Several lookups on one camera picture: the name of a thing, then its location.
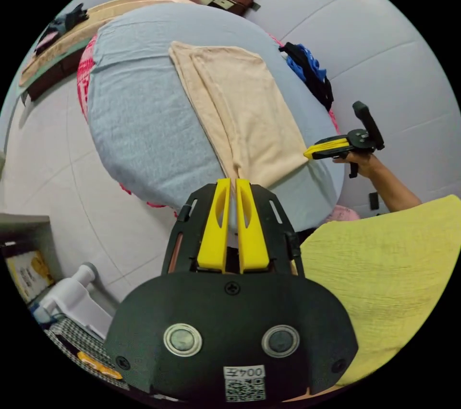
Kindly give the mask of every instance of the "qr code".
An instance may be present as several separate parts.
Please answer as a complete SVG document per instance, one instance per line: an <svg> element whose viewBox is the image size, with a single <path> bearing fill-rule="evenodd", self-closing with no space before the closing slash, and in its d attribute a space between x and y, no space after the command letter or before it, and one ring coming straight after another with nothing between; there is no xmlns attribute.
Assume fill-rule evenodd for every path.
<svg viewBox="0 0 461 409"><path fill-rule="evenodd" d="M266 399L264 379L226 379L227 402L261 401Z"/></svg>

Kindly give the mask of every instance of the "orange object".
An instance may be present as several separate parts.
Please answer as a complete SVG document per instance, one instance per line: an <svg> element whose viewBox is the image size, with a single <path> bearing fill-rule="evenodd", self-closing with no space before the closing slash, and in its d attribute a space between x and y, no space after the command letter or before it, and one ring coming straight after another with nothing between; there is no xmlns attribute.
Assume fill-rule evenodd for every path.
<svg viewBox="0 0 461 409"><path fill-rule="evenodd" d="M77 357L81 362L85 363L87 366L90 366L95 371L101 372L101 374L106 375L107 377L112 377L116 380L121 380L123 378L119 372L111 369L110 367L104 366L99 361L96 361L86 353L83 353L83 351L79 351L77 353Z"/></svg>

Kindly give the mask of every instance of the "beige towel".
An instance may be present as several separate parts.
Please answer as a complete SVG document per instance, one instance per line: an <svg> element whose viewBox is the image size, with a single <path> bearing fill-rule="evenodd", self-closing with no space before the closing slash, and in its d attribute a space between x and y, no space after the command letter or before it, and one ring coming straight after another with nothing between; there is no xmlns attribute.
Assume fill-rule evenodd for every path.
<svg viewBox="0 0 461 409"><path fill-rule="evenodd" d="M174 41L170 57L233 183L268 187L307 162L303 137L259 55Z"/></svg>

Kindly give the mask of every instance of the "light blue blanket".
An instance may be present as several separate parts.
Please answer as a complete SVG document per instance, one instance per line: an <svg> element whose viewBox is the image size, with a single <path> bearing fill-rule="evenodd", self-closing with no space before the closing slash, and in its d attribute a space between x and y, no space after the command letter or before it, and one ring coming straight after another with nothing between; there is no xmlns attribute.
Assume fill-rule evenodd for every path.
<svg viewBox="0 0 461 409"><path fill-rule="evenodd" d="M98 33L88 122L106 170L140 199L180 209L191 192L224 177L168 55L175 40L196 46L238 46L259 54L306 145L336 135L325 108L259 26L195 4L137 9ZM343 178L343 165L311 161L271 189L300 231L328 216ZM235 214L231 226L235 227Z"/></svg>

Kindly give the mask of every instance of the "yellow fabric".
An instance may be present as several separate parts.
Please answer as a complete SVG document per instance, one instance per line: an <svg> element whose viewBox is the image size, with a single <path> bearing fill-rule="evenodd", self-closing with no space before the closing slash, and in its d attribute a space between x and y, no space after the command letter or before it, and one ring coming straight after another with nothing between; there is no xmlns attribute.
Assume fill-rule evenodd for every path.
<svg viewBox="0 0 461 409"><path fill-rule="evenodd" d="M51 62L55 57L64 54L72 46L85 39L92 38L103 25L110 22L115 17L134 9L139 9L140 7L165 2L195 4L190 0L114 0L88 9L88 20L76 25L40 55L32 57L23 69L19 86L27 84L27 81L35 76L40 68L45 66L48 62Z"/></svg>
<svg viewBox="0 0 461 409"><path fill-rule="evenodd" d="M296 121L259 55L174 41L170 57L233 184L268 187L307 162Z"/></svg>
<svg viewBox="0 0 461 409"><path fill-rule="evenodd" d="M338 385L383 366L438 302L461 248L456 196L382 216L322 225L302 245L307 278L342 302L359 351Z"/></svg>

